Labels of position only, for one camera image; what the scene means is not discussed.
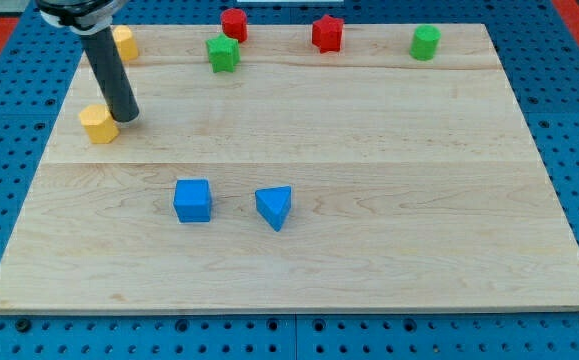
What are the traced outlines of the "robot arm with grey rod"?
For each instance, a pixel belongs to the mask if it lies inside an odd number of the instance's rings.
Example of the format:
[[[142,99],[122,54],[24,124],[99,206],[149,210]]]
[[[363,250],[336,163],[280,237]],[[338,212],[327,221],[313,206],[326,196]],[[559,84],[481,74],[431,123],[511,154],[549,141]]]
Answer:
[[[35,0],[50,25],[76,34],[112,117],[120,123],[135,120],[139,106],[115,45],[113,16],[127,0]]]

